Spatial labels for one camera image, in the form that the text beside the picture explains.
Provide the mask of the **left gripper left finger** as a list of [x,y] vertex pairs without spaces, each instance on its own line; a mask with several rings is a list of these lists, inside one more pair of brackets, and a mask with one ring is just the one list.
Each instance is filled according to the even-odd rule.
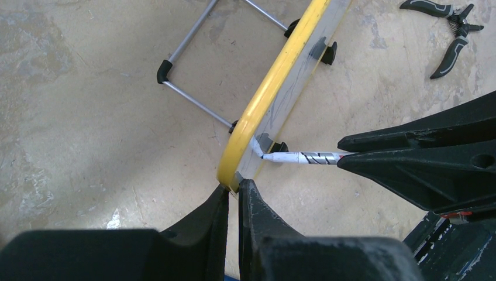
[[223,280],[229,192],[219,185],[208,199],[161,231],[166,242],[167,280]]

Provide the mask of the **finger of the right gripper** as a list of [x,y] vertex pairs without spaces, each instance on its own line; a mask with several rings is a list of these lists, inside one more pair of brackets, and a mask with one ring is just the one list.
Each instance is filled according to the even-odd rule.
[[343,157],[337,166],[437,214],[495,209],[495,141]]
[[347,152],[424,149],[466,145],[495,139],[495,92],[416,121],[342,138]]

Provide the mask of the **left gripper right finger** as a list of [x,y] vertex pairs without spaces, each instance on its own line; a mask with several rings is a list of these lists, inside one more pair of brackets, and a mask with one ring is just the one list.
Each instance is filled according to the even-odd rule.
[[302,238],[262,198],[255,181],[239,184],[239,273],[251,280],[256,252],[264,238]]

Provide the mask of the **blue white marker pen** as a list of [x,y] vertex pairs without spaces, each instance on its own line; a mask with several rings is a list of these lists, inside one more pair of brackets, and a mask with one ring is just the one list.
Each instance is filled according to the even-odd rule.
[[263,160],[274,163],[299,163],[309,165],[337,165],[338,161],[352,153],[347,152],[274,152],[263,154]]

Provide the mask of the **yellow framed whiteboard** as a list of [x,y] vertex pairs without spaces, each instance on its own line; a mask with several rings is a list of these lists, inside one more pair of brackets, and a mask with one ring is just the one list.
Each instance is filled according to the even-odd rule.
[[157,82],[166,85],[198,108],[228,127],[230,137],[218,165],[217,179],[232,193],[243,179],[252,179],[265,162],[261,156],[289,152],[277,142],[299,96],[320,64],[331,65],[337,44],[332,36],[349,8],[349,1],[312,1],[304,14],[289,26],[280,24],[287,42],[262,80],[241,117],[230,122],[197,101],[168,78],[174,63],[187,48],[216,5],[210,1],[186,37],[164,60],[157,71]]

